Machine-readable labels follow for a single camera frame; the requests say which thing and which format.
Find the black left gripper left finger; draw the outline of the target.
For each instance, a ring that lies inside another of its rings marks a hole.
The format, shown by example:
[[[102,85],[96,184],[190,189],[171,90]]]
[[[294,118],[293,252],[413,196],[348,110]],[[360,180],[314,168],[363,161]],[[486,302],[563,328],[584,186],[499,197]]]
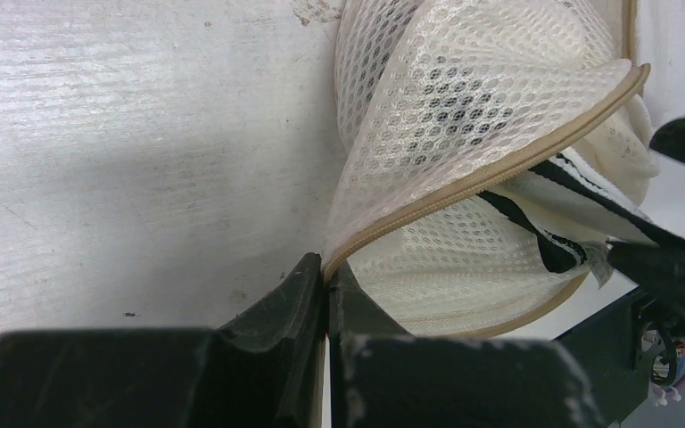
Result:
[[[321,260],[218,328],[0,334],[0,427],[317,427]]]

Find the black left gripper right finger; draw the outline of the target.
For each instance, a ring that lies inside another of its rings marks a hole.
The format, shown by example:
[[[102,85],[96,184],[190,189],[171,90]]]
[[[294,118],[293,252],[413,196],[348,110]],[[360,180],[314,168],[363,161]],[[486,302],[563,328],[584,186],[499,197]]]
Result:
[[[558,342],[417,337],[341,266],[329,280],[335,427],[602,427],[591,382]]]

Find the white bra black trim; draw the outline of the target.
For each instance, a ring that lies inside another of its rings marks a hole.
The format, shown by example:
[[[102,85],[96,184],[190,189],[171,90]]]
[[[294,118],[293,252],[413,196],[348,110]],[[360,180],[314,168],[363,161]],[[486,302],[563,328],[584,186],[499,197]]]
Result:
[[[531,233],[551,273],[587,267],[601,283],[612,275],[607,240],[685,247],[655,224],[581,156],[565,150],[488,190],[474,202]]]

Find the white mesh laundry bag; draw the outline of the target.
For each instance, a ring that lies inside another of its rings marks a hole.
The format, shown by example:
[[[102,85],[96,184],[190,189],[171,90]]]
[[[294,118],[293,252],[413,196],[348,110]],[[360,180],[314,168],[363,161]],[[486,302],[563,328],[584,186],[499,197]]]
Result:
[[[473,200],[565,150],[638,207],[658,169],[633,1],[349,1],[335,48],[347,160],[327,224],[341,266],[414,335],[492,337],[588,277]]]

